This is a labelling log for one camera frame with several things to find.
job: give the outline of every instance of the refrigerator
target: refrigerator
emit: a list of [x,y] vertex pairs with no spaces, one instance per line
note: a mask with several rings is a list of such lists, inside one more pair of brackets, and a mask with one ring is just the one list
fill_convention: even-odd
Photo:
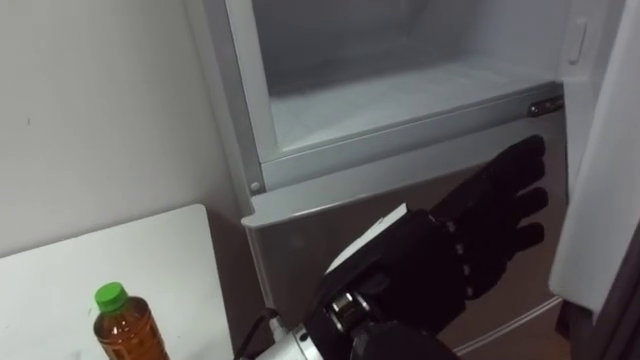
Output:
[[638,3],[187,0],[265,303],[297,324],[368,226],[539,134],[547,240],[442,339],[469,359],[540,322],[568,324],[576,349],[597,329],[620,339],[606,324],[632,296],[614,283],[635,281],[620,276],[640,219]]

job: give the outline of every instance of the tabletop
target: tabletop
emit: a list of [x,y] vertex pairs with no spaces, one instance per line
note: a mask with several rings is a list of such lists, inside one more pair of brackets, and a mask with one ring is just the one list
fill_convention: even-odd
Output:
[[0,259],[0,359],[106,359],[93,295],[111,281],[149,302],[172,359],[232,359],[202,205]]

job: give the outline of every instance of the green bottle cap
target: green bottle cap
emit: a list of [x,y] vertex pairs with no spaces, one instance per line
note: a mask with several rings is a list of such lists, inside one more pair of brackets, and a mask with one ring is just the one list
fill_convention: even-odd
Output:
[[96,304],[101,313],[113,313],[122,309],[127,303],[129,295],[124,286],[119,282],[112,282],[103,285],[96,291]]

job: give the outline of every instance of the brown liquid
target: brown liquid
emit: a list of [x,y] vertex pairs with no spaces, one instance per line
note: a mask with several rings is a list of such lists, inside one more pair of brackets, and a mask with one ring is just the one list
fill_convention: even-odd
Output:
[[100,314],[93,332],[111,360],[169,360],[144,299],[131,296],[114,314]]

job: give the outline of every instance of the black cable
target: black cable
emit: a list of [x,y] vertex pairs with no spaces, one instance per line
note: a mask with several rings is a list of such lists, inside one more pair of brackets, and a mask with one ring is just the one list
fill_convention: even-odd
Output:
[[249,332],[244,337],[244,340],[242,340],[242,343],[240,343],[240,347],[236,351],[236,354],[233,356],[233,360],[240,360],[240,358],[245,355],[245,353],[247,352],[247,348],[251,344],[251,340],[253,340],[254,336],[258,332],[258,329],[260,329],[260,325],[262,325],[265,320],[269,321],[278,316],[280,315],[275,309],[265,308],[262,311],[262,314],[260,314],[256,321],[253,322],[253,325],[251,325]]

